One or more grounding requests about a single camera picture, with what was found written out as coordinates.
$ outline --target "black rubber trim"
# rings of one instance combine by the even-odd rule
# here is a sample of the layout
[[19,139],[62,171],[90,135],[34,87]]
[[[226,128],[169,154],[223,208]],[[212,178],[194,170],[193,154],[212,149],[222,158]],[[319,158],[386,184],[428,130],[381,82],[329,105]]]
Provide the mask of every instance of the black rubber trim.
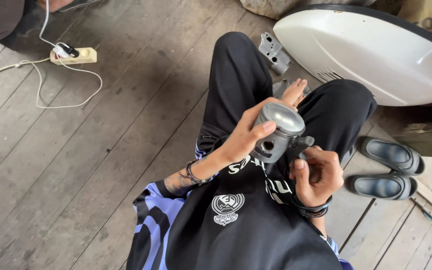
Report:
[[412,24],[409,21],[406,21],[404,19],[398,18],[396,16],[393,16],[391,14],[378,11],[375,9],[360,7],[360,6],[352,6],[352,5],[341,5],[341,4],[313,4],[313,5],[305,5],[298,7],[296,9],[293,9],[286,13],[284,17],[298,13],[301,11],[306,10],[333,10],[333,11],[342,11],[342,12],[351,12],[361,15],[366,15],[369,17],[373,17],[376,19],[380,19],[382,21],[388,22],[390,24],[393,24],[395,26],[398,26],[400,28],[403,28],[411,33],[417,34],[418,36],[427,39],[432,42],[432,32],[421,28],[415,24]]

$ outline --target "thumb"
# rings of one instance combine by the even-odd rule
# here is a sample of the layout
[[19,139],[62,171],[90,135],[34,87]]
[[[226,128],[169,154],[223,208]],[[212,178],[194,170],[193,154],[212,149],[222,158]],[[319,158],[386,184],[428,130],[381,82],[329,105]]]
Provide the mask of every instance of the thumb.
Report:
[[262,139],[276,130],[276,123],[274,121],[266,121],[251,129],[248,134],[249,141],[256,143],[257,140]]
[[297,191],[303,192],[309,188],[309,166],[305,160],[300,158],[295,160],[294,166],[292,166],[291,174],[296,178]]

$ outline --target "tattoo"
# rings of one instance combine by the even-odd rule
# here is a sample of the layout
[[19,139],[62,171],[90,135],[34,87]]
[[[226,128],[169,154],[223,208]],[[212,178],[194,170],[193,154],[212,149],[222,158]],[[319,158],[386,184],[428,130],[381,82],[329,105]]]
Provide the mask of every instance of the tattoo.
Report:
[[[194,166],[202,161],[204,161],[207,158],[207,156],[204,156],[200,160],[193,163],[191,166]],[[186,168],[180,170],[182,174],[186,174]],[[193,181],[189,178],[183,178],[181,175],[178,174],[178,172],[166,177],[164,179],[164,185],[166,186],[167,190],[171,192],[172,194],[176,196],[182,196],[185,194],[192,186],[195,185]]]

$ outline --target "power strip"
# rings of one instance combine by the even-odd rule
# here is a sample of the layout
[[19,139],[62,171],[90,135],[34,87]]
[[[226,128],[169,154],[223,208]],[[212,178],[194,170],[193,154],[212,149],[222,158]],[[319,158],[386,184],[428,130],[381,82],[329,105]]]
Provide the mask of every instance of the power strip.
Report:
[[72,64],[87,64],[96,63],[98,61],[98,53],[91,47],[88,48],[77,48],[79,52],[78,57],[62,58],[57,56],[54,51],[49,53],[49,59],[56,65],[72,65]]

